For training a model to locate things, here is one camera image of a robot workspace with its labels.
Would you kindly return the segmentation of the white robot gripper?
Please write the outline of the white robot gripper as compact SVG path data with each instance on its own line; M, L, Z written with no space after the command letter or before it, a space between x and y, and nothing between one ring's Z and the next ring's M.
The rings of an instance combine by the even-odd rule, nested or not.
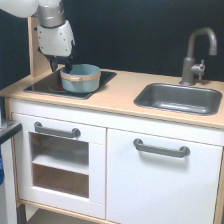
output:
M56 28L37 27L39 51L49 58L52 72L59 64L65 64L65 72L69 74L73 68L73 49L75 40L68 20Z

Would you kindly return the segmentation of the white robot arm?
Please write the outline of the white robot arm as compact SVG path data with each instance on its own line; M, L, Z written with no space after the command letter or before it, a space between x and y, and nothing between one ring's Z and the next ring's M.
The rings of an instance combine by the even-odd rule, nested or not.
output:
M62 0L0 0L0 9L19 18L37 14L39 51L49 61L52 71L63 64L70 73L75 40L70 23L64 17Z

